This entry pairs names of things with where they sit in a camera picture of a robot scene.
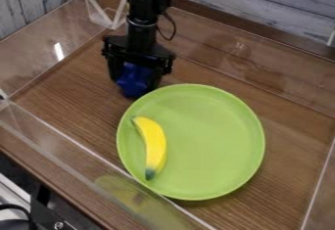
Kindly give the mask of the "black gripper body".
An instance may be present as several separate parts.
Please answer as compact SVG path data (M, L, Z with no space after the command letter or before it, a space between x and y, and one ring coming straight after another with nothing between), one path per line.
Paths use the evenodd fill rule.
M166 74L171 73L177 55L159 43L155 43L150 49L138 50L130 48L126 35L107 35L102 41L102 55L106 60L119 58L125 63L129 62L150 69L163 67Z

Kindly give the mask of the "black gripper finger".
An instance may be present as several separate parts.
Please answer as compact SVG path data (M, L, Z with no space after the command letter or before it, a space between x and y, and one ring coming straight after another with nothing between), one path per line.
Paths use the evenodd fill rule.
M149 76L149 90L150 91L158 88L165 75L166 75L166 69L163 67L157 67L153 69Z
M110 58L107 60L109 73L113 81L117 81L123 74L125 61L119 58Z

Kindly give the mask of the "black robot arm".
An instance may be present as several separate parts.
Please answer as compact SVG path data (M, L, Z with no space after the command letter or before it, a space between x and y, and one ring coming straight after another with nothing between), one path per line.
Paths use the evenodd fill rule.
M103 38L102 55L107 60L111 80L129 97L139 97L155 90L162 78L171 73L175 53L159 44L162 33L159 16L177 25L167 13L171 0L127 0L127 34L107 35Z

